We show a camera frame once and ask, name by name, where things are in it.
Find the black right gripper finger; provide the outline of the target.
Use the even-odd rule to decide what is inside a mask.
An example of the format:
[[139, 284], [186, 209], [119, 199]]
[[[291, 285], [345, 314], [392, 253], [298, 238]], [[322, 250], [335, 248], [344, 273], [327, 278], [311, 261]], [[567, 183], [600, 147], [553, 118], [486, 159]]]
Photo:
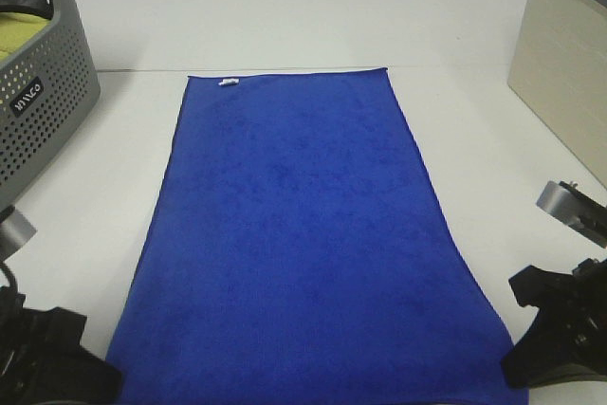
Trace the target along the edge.
[[530, 328], [501, 360], [506, 384], [522, 389], [555, 384], [577, 372], [563, 334]]

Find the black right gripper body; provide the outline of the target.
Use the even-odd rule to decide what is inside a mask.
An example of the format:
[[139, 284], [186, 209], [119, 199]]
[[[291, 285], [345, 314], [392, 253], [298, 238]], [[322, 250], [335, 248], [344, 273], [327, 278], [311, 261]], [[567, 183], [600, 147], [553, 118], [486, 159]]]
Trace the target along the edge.
[[508, 283], [519, 306], [538, 309], [527, 331], [559, 332], [570, 343], [577, 364], [577, 372], [570, 377], [606, 375], [604, 261], [586, 259], [569, 274], [528, 266]]

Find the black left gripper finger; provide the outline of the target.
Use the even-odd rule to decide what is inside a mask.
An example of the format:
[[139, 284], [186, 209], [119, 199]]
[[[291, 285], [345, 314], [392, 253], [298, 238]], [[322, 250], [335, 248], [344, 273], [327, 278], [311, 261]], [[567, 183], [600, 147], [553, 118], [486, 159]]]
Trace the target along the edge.
[[66, 398], [87, 404], [113, 404], [118, 399], [123, 375], [112, 364], [82, 347], [63, 355], [62, 364]]

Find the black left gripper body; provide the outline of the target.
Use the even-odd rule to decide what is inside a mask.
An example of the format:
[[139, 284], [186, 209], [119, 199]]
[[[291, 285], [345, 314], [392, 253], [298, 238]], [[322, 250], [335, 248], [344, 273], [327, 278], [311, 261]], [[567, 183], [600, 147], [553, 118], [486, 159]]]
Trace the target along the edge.
[[62, 307], [24, 307], [25, 295], [1, 288], [1, 402], [78, 402], [76, 371], [86, 317]]

